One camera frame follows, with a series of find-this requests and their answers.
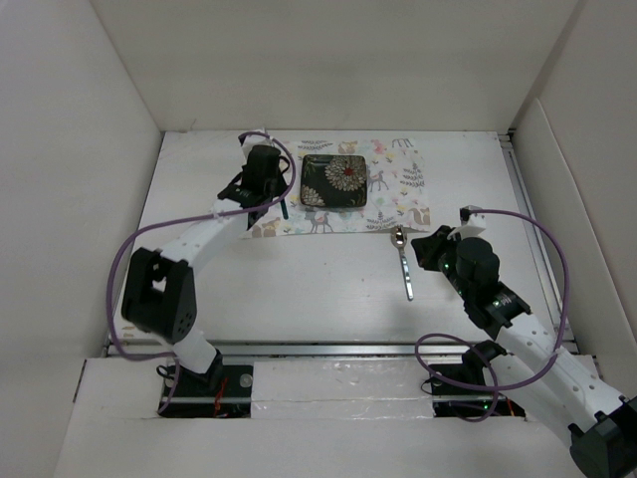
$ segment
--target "white flower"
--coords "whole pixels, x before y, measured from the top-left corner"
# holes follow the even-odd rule
[[[307,186],[301,188],[301,202],[306,206],[325,206],[319,194]]]
[[[360,156],[337,156],[325,168],[325,177],[336,189],[355,191],[367,179],[365,160]]]

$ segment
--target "spoon handle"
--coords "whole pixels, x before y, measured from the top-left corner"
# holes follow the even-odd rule
[[[402,265],[402,277],[405,280],[405,290],[407,291],[407,300],[414,300],[414,290],[411,287],[411,278],[409,277],[409,264],[407,264],[407,256],[405,255],[405,249],[398,249],[398,255],[400,256],[400,264]]]

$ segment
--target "silver spoon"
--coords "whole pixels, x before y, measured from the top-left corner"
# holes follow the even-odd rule
[[[411,278],[409,277],[409,265],[407,264],[407,256],[405,255],[405,246],[407,245],[407,234],[402,230],[401,226],[396,226],[391,230],[391,243],[398,249],[400,256],[400,264],[402,266],[402,277],[405,280],[405,290],[407,291],[407,300],[414,300],[414,291],[411,287]]]

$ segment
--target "animal print placemat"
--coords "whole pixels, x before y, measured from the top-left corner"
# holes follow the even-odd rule
[[[289,218],[280,206],[271,207],[244,237],[290,234],[382,231],[400,224],[428,231],[429,207],[423,173],[424,160],[416,142],[354,140],[343,142],[297,141],[286,144],[297,160],[297,182],[286,198]],[[367,204],[355,209],[324,209],[301,204],[301,166],[306,154],[358,154],[367,163]],[[307,188],[303,194],[313,194]],[[305,202],[312,202],[306,197]]]

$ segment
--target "wall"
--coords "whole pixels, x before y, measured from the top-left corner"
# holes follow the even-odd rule
[[[576,4],[92,1],[165,130],[506,130]]]
[[[579,343],[637,391],[636,24],[637,3],[588,0],[514,142],[535,212],[569,246]]]
[[[0,476],[53,474],[159,148],[88,0],[0,0]]]

